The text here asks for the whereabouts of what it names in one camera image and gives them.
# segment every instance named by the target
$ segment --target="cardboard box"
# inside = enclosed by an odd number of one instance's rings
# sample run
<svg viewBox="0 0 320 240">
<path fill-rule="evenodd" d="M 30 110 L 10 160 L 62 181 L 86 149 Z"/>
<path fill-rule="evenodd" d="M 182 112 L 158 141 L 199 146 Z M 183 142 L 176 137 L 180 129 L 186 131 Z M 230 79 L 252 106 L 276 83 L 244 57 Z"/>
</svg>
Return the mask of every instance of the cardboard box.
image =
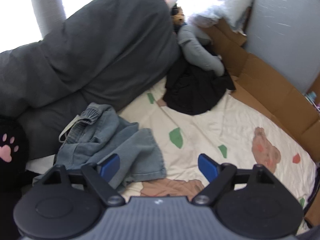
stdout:
<svg viewBox="0 0 320 240">
<path fill-rule="evenodd" d="M 232 32 L 224 20 L 201 29 L 212 38 L 215 52 L 222 56 L 235 82 L 237 90 L 232 96 L 268 117 L 298 142 L 314 162 L 320 162 L 318 111 L 274 68 L 242 49 L 246 37 Z M 317 194 L 305 216 L 311 225 L 320 224 L 319 210 Z"/>
</svg>

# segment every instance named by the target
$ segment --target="black paw plush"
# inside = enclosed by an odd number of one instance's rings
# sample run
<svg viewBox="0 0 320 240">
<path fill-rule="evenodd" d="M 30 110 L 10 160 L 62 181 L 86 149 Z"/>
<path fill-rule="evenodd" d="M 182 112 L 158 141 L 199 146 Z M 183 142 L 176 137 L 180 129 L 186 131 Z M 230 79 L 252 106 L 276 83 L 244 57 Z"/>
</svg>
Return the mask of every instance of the black paw plush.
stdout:
<svg viewBox="0 0 320 240">
<path fill-rule="evenodd" d="M 0 192 L 13 189 L 25 171 L 29 143 L 22 126 L 0 116 Z"/>
</svg>

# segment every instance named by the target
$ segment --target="red patch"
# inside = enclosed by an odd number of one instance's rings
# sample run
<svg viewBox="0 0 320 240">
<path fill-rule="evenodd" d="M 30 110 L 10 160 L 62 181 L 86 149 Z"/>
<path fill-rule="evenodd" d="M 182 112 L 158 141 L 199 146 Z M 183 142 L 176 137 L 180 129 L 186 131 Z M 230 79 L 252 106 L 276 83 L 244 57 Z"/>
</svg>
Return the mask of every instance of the red patch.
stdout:
<svg viewBox="0 0 320 240">
<path fill-rule="evenodd" d="M 261 153 L 263 152 L 263 146 L 261 144 L 258 144 L 257 148 L 258 148 L 259 152 L 261 152 Z"/>
<path fill-rule="evenodd" d="M 293 158 L 292 158 L 292 162 L 295 164 L 298 164 L 301 161 L 300 155 L 299 153 L 297 153 Z"/>
</svg>

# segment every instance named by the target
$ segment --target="screw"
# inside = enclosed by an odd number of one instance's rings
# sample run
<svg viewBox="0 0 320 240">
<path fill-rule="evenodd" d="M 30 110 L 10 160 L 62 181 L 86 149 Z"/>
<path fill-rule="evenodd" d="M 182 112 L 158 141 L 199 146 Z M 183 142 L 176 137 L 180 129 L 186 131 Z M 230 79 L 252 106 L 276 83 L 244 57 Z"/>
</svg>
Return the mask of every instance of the screw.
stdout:
<svg viewBox="0 0 320 240">
<path fill-rule="evenodd" d="M 123 198 L 117 195 L 109 197 L 107 201 L 108 205 L 113 207 L 122 206 L 124 204 L 123 202 L 124 202 Z"/>
<path fill-rule="evenodd" d="M 195 198 L 195 203 L 199 205 L 205 205 L 209 203 L 209 201 L 210 201 L 210 198 L 206 195 L 199 195 L 199 196 L 196 196 Z"/>
</svg>

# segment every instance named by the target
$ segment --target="plush toy face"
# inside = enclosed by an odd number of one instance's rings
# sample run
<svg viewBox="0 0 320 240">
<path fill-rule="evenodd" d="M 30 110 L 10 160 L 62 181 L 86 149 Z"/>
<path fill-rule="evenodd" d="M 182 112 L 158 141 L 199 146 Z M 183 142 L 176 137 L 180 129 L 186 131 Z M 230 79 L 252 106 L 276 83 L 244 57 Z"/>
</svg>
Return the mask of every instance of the plush toy face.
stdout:
<svg viewBox="0 0 320 240">
<path fill-rule="evenodd" d="M 172 22 L 175 25 L 182 25 L 184 23 L 184 14 L 181 7 L 177 7 L 178 13 L 176 15 L 172 15 Z"/>
</svg>

